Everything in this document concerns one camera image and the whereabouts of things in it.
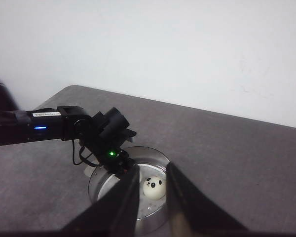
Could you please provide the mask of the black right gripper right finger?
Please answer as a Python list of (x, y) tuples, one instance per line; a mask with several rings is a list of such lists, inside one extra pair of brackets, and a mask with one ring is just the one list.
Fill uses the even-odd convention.
[(172, 162), (166, 167), (166, 204), (173, 237), (231, 237), (248, 231)]

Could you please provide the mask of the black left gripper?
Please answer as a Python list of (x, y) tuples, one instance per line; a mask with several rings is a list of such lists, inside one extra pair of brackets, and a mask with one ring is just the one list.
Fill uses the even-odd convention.
[(79, 132), (79, 164), (102, 167), (118, 177), (131, 169), (135, 162), (121, 148), (126, 141), (132, 142), (137, 135), (128, 128), (129, 125), (125, 116), (115, 107), (105, 114), (98, 112), (86, 125), (86, 129)]

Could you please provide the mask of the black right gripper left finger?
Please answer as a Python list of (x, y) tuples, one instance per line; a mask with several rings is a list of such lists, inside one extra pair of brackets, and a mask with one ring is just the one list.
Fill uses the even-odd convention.
[(133, 237), (140, 200), (139, 184), (139, 167), (135, 165), (62, 231), (69, 237)]

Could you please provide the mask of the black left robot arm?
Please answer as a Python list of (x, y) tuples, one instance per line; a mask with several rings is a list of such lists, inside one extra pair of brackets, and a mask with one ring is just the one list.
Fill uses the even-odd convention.
[(94, 116), (79, 106), (20, 110), (0, 82), (0, 146), (55, 139), (78, 140), (80, 161), (74, 160), (74, 165), (84, 163), (123, 175), (135, 164), (121, 147), (136, 136), (128, 126), (125, 116), (115, 107)]

